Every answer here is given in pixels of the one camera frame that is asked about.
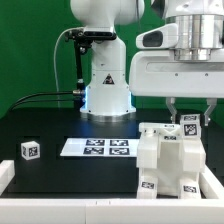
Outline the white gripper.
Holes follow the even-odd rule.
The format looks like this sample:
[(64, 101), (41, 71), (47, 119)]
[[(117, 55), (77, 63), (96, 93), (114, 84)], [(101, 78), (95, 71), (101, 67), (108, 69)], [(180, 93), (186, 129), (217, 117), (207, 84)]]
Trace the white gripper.
[(224, 98), (224, 49), (214, 50), (208, 61), (176, 61), (172, 50), (140, 51), (131, 61), (130, 91), (134, 96), (167, 97), (171, 121), (176, 122), (175, 98), (208, 98), (204, 124)]

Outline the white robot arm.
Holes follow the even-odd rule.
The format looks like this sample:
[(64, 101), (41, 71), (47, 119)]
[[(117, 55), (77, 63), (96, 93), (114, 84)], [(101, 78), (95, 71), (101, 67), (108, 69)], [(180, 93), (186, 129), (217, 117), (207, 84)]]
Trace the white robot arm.
[(71, 31), (78, 55), (92, 52), (91, 81), (81, 115), (114, 120), (135, 113), (131, 98), (224, 99), (224, 0), (150, 0), (164, 23), (133, 34), (136, 52), (126, 64), (126, 45), (116, 28), (140, 20), (144, 0), (70, 0), (82, 24)]

